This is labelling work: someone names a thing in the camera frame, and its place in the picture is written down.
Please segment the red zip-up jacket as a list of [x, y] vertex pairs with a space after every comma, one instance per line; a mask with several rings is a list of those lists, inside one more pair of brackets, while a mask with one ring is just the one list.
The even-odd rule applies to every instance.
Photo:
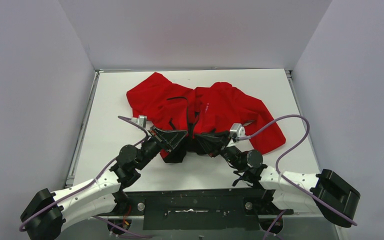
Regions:
[[228, 82], [210, 87], [188, 88], [154, 72], [128, 90], [127, 101], [132, 115], [146, 116], [162, 130], [187, 130], [188, 135], [172, 151], [160, 151], [165, 163], [181, 163], [187, 152], [205, 155], [200, 138], [203, 134], [228, 132], [234, 123], [255, 133], [274, 120], [266, 105]]

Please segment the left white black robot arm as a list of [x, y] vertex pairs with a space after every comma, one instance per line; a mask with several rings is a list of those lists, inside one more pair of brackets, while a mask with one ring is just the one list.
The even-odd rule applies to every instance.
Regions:
[[72, 225], [99, 214], [123, 213], [128, 207], [124, 189], [160, 151], [172, 152], [188, 135], [186, 130], [161, 130], [152, 126], [150, 138], [140, 147], [128, 144], [95, 177], [71, 187], [36, 193], [21, 214], [19, 231], [32, 240], [54, 240]]

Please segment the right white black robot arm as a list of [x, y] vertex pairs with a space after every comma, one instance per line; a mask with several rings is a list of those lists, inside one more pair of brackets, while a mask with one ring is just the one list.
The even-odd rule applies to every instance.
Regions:
[[344, 228], [355, 226], [354, 216], [361, 194], [336, 172], [323, 169], [320, 173], [282, 171], [279, 165], [263, 163], [263, 155], [256, 149], [241, 151], [236, 142], [245, 138], [235, 132], [202, 133], [196, 137], [201, 153], [221, 156], [238, 179], [255, 189], [272, 194], [261, 199], [262, 209], [320, 213], [329, 222]]

